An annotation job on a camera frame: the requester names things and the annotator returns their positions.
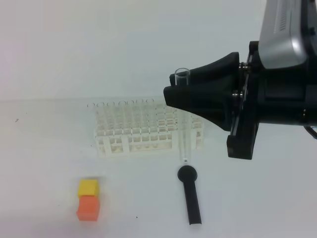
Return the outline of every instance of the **foam block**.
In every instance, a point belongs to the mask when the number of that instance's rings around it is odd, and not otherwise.
[[[96,196],[81,196],[77,217],[80,221],[96,221],[100,210],[99,199]]]
[[[82,179],[78,188],[78,197],[99,196],[99,184],[96,179]]]

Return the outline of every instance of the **orange cube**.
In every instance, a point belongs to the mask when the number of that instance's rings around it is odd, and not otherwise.
[[[98,219],[100,203],[96,196],[81,196],[77,217],[80,221],[96,221]]]

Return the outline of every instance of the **glass test tube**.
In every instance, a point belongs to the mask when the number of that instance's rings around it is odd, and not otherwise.
[[[175,71],[175,84],[186,87],[190,83],[190,70],[179,68]],[[177,110],[179,156],[183,163],[191,160],[191,115],[189,112]]]

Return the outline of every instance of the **white background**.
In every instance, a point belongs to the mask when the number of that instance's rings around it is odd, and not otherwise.
[[[0,99],[162,95],[178,67],[233,51],[244,61],[264,6],[1,0]],[[244,161],[227,157],[228,133],[206,122],[205,147],[192,155],[203,224],[189,226],[178,155],[98,158],[85,107],[91,100],[0,104],[4,237],[317,237],[316,141],[302,127],[262,124],[253,160]],[[75,215],[86,177],[101,182],[93,224]]]
[[[264,0],[0,0],[0,100],[162,95],[258,40]]]

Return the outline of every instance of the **cable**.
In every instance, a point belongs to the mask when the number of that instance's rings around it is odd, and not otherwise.
[[[310,126],[304,126],[305,130],[315,139],[317,139],[317,132]]]

